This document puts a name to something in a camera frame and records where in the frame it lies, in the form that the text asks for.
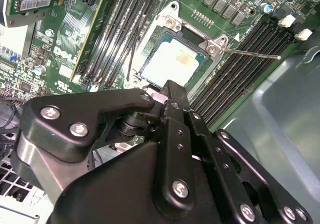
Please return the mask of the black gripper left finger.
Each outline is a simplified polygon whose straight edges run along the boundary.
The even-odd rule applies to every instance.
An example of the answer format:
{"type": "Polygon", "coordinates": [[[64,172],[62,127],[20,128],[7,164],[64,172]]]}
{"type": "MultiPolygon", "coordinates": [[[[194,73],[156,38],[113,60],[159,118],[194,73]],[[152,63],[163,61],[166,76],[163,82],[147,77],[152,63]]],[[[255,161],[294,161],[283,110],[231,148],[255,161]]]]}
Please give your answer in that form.
{"type": "Polygon", "coordinates": [[[56,204],[76,179],[133,148],[157,145],[152,199],[188,211],[194,175],[186,90],[169,80],[159,93],[118,89],[33,98],[24,107],[13,169],[56,204]]]}

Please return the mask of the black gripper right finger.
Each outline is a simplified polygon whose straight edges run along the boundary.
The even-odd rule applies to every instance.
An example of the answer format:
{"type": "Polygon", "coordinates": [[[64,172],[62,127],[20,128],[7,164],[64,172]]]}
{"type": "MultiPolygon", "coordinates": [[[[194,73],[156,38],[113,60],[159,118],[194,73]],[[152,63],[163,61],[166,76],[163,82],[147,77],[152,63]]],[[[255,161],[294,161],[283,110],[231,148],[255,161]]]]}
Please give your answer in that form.
{"type": "Polygon", "coordinates": [[[202,159],[223,224],[311,224],[308,211],[224,129],[210,132],[186,113],[192,150],[202,159]]]}

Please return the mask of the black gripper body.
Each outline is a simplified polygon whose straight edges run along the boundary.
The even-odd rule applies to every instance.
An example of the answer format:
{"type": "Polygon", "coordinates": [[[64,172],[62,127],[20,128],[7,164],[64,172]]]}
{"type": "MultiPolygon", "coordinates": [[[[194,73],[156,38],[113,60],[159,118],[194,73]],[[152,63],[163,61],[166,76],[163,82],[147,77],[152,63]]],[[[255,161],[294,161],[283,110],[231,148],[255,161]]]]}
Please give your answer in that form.
{"type": "Polygon", "coordinates": [[[162,215],[152,199],[157,145],[144,144],[74,180],[58,198],[50,224],[235,224],[213,196],[203,163],[192,159],[195,206],[185,218],[162,215]]]}

